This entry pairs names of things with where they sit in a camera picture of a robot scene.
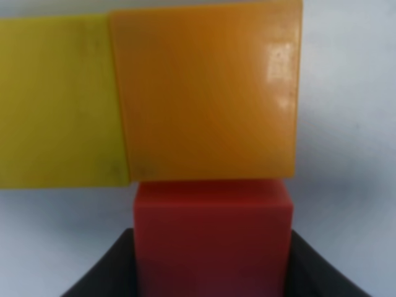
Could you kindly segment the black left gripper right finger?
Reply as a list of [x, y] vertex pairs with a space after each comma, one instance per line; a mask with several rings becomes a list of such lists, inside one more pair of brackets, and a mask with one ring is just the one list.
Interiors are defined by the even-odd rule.
[[368, 294], [328, 263], [296, 231], [291, 248], [284, 295], [289, 297], [367, 297]]

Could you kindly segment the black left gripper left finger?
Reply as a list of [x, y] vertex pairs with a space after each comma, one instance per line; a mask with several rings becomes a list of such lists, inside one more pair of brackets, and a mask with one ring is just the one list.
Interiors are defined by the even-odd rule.
[[134, 230], [126, 229], [105, 255], [63, 295], [68, 297], [139, 296]]

